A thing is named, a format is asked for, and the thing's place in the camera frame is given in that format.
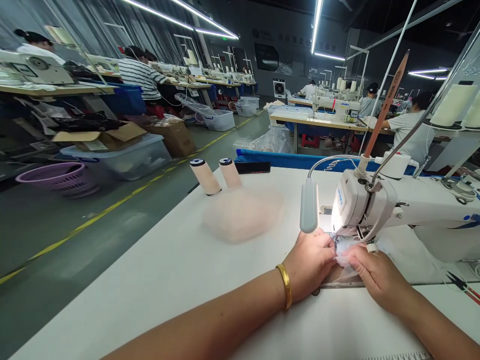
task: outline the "fluorescent light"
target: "fluorescent light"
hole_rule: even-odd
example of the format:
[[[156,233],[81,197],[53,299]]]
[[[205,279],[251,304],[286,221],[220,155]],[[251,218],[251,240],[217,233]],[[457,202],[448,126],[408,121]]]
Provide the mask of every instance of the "fluorescent light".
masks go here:
[[[319,29],[320,13],[322,12],[322,0],[316,0],[315,20],[313,21],[313,36],[311,38],[311,53],[314,53],[317,31]]]
[[[227,38],[227,39],[235,39],[235,40],[238,40],[238,39],[239,39],[239,38],[236,37],[236,36],[230,36],[230,35],[228,35],[228,34],[222,34],[222,33],[214,32],[214,31],[207,31],[207,30],[203,30],[203,29],[199,29],[199,28],[195,28],[195,31],[196,31],[197,33],[208,34],[208,35],[215,35],[215,36],[219,36],[219,37]]]
[[[324,58],[329,58],[329,59],[335,59],[335,60],[345,61],[345,58],[344,58],[344,57],[327,55],[327,54],[322,54],[322,53],[319,53],[319,52],[316,52],[315,55],[321,56],[321,57],[324,57]]]
[[[418,76],[419,78],[425,78],[425,79],[430,79],[430,80],[435,79],[433,76],[421,75],[421,74],[416,73],[416,72],[409,72],[408,75]]]
[[[410,73],[428,74],[428,73],[444,73],[446,71],[448,71],[448,69],[430,69],[430,70],[415,70],[415,71],[410,71]]]
[[[143,10],[149,12],[149,13],[155,14],[155,15],[161,17],[161,18],[164,18],[165,20],[168,20],[168,21],[170,21],[170,22],[172,22],[172,23],[175,23],[175,24],[177,24],[177,25],[180,25],[181,27],[184,27],[184,28],[186,28],[186,29],[188,29],[188,30],[192,30],[192,31],[194,30],[193,27],[188,26],[186,23],[180,22],[180,21],[175,20],[174,18],[172,18],[172,17],[170,17],[170,16],[165,15],[164,13],[161,13],[161,12],[158,12],[158,11],[156,11],[156,10],[153,10],[151,7],[142,5],[141,3],[138,3],[138,2],[133,1],[133,0],[123,0],[123,1],[126,2],[126,3],[129,3],[130,5],[136,6],[137,8],[143,9]]]
[[[214,27],[222,30],[223,32],[226,32],[227,34],[229,34],[231,37],[233,37],[234,39],[237,39],[238,40],[238,36],[236,36],[233,32],[231,31],[228,31],[226,28],[224,28],[223,26],[221,26],[220,24],[216,23],[215,21],[213,21],[212,19],[210,19],[209,17],[206,17],[204,14],[202,14],[200,11],[194,9],[193,7],[191,7],[190,5],[187,5],[186,3],[184,3],[183,1],[180,1],[180,0],[171,0],[173,1],[174,3],[180,5],[182,8],[188,10],[189,12],[197,15],[198,17],[202,18],[203,20],[205,20],[206,22],[212,24]]]

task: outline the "bracelet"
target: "bracelet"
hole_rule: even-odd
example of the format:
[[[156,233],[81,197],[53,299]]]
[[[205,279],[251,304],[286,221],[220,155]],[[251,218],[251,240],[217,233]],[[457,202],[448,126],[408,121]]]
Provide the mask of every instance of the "bracelet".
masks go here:
[[[290,278],[283,264],[278,264],[276,268],[280,270],[281,278],[283,279],[283,284],[285,285],[285,297],[286,297],[285,310],[288,310],[292,305],[292,287],[290,286]]]

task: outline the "cardboard box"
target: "cardboard box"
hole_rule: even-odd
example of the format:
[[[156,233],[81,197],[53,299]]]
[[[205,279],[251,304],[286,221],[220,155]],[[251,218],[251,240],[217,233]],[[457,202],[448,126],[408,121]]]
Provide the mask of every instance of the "cardboard box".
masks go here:
[[[188,156],[197,148],[183,121],[167,127],[144,125],[142,128],[151,134],[162,135],[163,143],[173,157]]]
[[[72,143],[84,152],[106,153],[128,148],[140,141],[147,132],[133,122],[126,122],[117,130],[109,131],[60,131],[52,141]]]

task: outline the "concrete floor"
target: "concrete floor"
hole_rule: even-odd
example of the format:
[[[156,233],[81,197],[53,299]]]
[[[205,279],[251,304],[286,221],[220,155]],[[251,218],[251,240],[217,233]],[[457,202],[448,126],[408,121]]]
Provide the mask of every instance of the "concrete floor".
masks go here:
[[[245,117],[235,115],[237,125],[245,120]],[[198,157],[205,159],[214,171],[220,158],[237,157],[235,142],[258,138],[267,132],[269,124],[268,113],[264,111],[208,146]],[[198,149],[223,135],[195,125],[190,125],[189,130]],[[65,239],[74,229],[174,164],[175,161],[137,181],[104,186],[98,193],[82,199],[66,200],[27,185],[0,193],[0,275]],[[27,342],[182,201],[196,184],[189,163],[177,165],[149,187],[0,284],[0,360],[9,358]]]

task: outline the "black hair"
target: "black hair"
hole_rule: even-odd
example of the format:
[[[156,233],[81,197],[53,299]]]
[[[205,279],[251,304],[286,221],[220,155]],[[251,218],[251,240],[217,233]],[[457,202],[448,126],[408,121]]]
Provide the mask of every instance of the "black hair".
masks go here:
[[[427,108],[429,107],[431,98],[432,98],[431,92],[428,92],[428,91],[421,92],[417,96],[412,97],[411,104],[412,106],[415,106],[416,104],[420,110],[427,110]]]
[[[376,94],[378,90],[379,90],[379,85],[376,82],[371,83],[367,88],[367,91],[370,94]]]
[[[20,29],[16,29],[13,32],[15,33],[15,35],[18,35],[19,37],[24,38],[26,42],[30,44],[43,43],[43,42],[47,42],[48,45],[50,46],[54,44],[50,39],[36,32],[32,32],[32,31],[26,32]]]
[[[145,49],[144,54],[148,61],[158,61],[157,57],[147,49]]]
[[[127,46],[123,51],[125,52],[125,55],[127,55],[128,57],[134,58],[137,60],[139,60],[140,58],[147,57],[145,55],[145,52],[141,48],[135,45]]]

